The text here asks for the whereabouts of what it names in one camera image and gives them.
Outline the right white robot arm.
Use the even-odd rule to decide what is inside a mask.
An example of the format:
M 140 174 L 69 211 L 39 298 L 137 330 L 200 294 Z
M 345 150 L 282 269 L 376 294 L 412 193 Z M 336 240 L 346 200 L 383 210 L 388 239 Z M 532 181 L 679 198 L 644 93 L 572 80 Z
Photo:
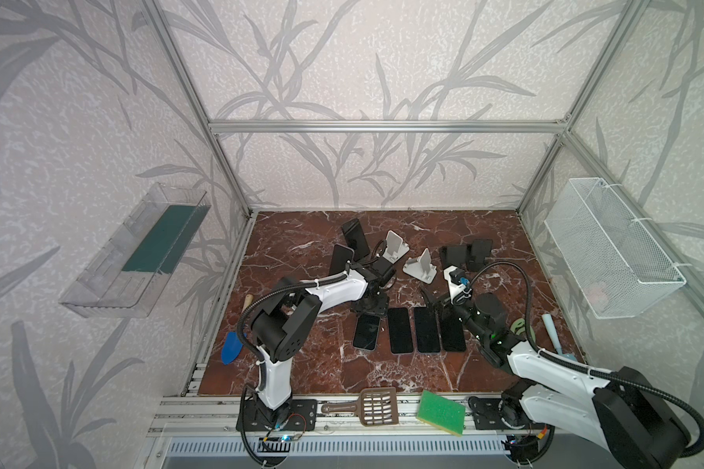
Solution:
M 504 394 L 514 415 L 594 443 L 624 468 L 670 468 L 704 451 L 704 417 L 693 406 L 631 367 L 590 367 L 540 347 L 530 331 L 511 332 L 502 316 L 478 308 L 462 269 L 449 267 L 444 277 L 447 293 L 424 289 L 424 303 L 456 319 L 489 365 L 517 377 Z

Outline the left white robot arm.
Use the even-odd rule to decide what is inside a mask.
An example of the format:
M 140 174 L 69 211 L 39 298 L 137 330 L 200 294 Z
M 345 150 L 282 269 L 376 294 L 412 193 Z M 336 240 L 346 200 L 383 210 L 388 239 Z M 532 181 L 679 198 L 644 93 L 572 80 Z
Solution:
M 312 281 L 284 277 L 242 312 L 236 325 L 240 344 L 256 358 L 259 383 L 244 387 L 252 397 L 241 412 L 239 428 L 281 428 L 291 419 L 293 358 L 307 341 L 318 316 L 339 305 L 353 303 L 358 314 L 388 308 L 383 287 L 395 274 L 384 258 L 351 262 L 341 272 Z

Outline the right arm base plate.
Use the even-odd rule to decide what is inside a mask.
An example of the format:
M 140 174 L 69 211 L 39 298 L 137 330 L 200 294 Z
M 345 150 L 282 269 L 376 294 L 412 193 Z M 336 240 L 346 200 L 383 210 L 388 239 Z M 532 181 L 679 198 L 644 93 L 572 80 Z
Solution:
M 540 432 L 547 425 L 532 421 L 518 406 L 505 404 L 500 398 L 470 396 L 467 408 L 476 430 L 514 430 Z

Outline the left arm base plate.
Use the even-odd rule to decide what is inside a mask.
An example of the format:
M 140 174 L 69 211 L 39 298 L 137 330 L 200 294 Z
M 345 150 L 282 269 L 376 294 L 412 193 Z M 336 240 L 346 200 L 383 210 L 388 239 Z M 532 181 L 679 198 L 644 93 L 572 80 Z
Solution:
M 262 400 L 250 399 L 241 405 L 237 429 L 244 432 L 313 431 L 318 410 L 317 400 L 290 399 L 277 410 L 270 410 Z

